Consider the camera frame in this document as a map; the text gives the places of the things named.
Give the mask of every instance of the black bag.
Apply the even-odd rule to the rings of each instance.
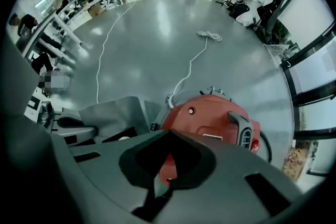
[[[232,18],[237,18],[239,15],[241,15],[245,12],[248,12],[249,10],[250,10],[250,8],[245,4],[244,1],[237,1],[234,4],[233,9],[229,13],[229,15]]]

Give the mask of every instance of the white cable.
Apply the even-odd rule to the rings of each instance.
[[[112,25],[110,31],[107,33],[106,39],[103,43],[103,51],[101,52],[101,55],[99,57],[99,66],[98,66],[98,72],[96,75],[96,81],[97,81],[97,104],[99,103],[98,101],[98,95],[99,95],[99,82],[98,82],[98,75],[99,75],[99,71],[100,71],[100,64],[101,64],[101,57],[104,54],[104,50],[105,50],[105,43],[107,42],[107,40],[109,39],[109,34],[111,33],[112,29],[114,28],[114,26],[116,25],[116,23],[119,21],[119,19],[124,16],[126,14],[126,12],[128,12],[133,6],[135,5],[135,2],[133,3],[133,5],[131,7],[129,7],[123,14],[121,14],[121,16],[115,21],[115,23]]]
[[[208,43],[208,38],[211,38],[213,39],[214,41],[216,42],[220,42],[222,40],[222,37],[219,35],[219,34],[212,34],[210,33],[209,31],[207,32],[203,32],[203,31],[198,31],[197,32],[200,36],[202,37],[206,37],[206,40],[205,40],[205,47],[203,50],[201,50],[193,59],[191,59],[189,61],[189,73],[186,77],[184,77],[183,79],[181,79],[179,81],[179,83],[175,86],[175,89],[173,91],[173,93],[168,97],[168,105],[169,107],[172,109],[174,107],[173,103],[172,103],[172,100],[173,100],[173,97],[176,95],[176,92],[177,92],[177,89],[179,88],[180,84],[185,81],[187,78],[190,77],[191,75],[191,65],[192,65],[192,62],[202,53],[206,50],[206,47],[207,47],[207,43]]]

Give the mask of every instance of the ceiling light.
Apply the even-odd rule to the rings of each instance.
[[[35,7],[37,8],[38,6],[42,5],[45,1],[46,1],[46,0],[41,0],[39,3],[37,3],[37,4],[35,5]]]

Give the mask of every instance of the gray floor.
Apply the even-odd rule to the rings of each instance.
[[[102,44],[127,4],[103,12],[75,31],[87,50],[71,46],[77,64],[64,99],[82,109],[96,103],[96,74]],[[203,0],[142,0],[115,25],[106,43],[99,74],[99,102],[134,95],[163,104],[187,74],[188,62],[204,48],[197,31],[222,36],[193,63],[183,90],[221,88],[261,123],[281,168],[292,141],[293,119],[285,78],[253,31],[219,4]],[[266,157],[261,145],[259,155]]]

